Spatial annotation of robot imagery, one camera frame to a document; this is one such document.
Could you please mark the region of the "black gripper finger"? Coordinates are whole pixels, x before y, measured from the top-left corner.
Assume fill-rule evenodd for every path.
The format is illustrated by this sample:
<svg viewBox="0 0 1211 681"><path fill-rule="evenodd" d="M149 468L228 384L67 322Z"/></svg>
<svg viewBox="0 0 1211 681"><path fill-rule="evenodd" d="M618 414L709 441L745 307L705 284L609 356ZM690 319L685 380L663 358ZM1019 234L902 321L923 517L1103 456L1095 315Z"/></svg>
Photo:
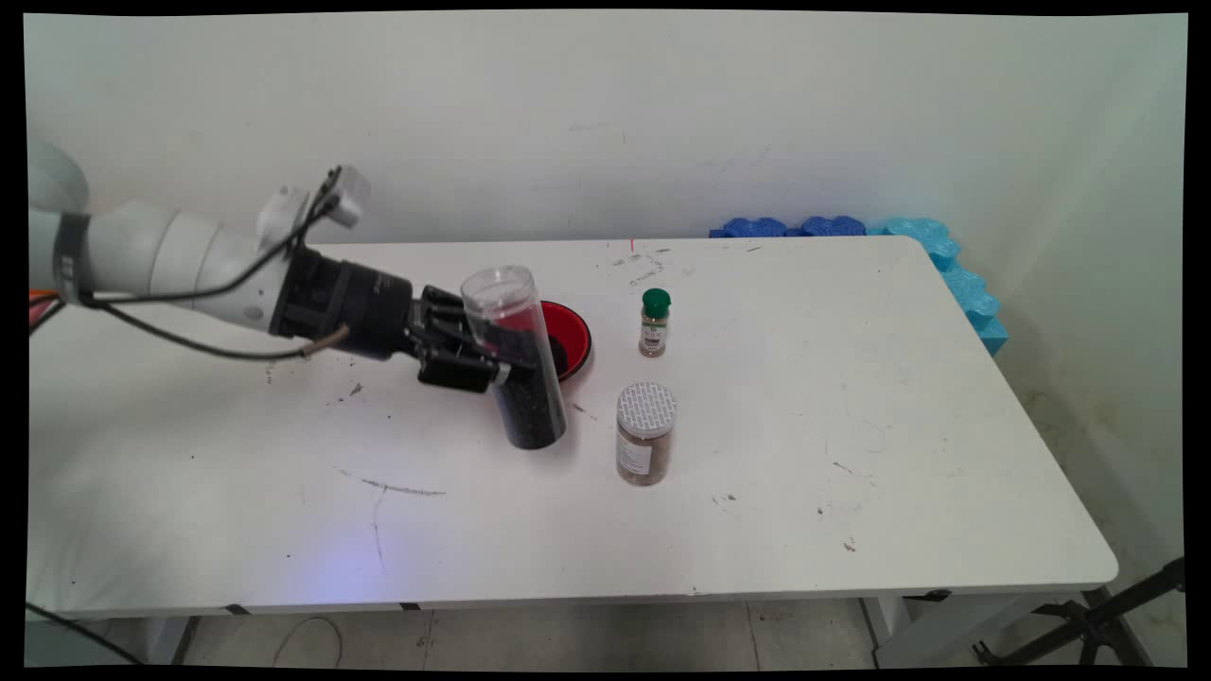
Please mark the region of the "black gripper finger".
<svg viewBox="0 0 1211 681"><path fill-rule="evenodd" d="M528 330L466 319L417 324L418 379L464 393L526 384L539 372L539 347Z"/></svg>
<svg viewBox="0 0 1211 681"><path fill-rule="evenodd" d="M463 298L449 290L425 286L419 296L419 327L424 330L470 330Z"/></svg>

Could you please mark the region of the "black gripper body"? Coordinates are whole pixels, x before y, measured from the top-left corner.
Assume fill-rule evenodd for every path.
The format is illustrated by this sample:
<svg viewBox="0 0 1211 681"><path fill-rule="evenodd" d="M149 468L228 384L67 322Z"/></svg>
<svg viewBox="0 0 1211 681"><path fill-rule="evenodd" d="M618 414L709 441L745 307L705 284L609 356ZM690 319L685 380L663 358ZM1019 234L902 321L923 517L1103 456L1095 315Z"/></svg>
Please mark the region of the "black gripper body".
<svg viewBox="0 0 1211 681"><path fill-rule="evenodd" d="M412 351L411 316L411 281L302 248L289 261L270 334L321 340L346 327L348 336L335 349L389 360Z"/></svg>

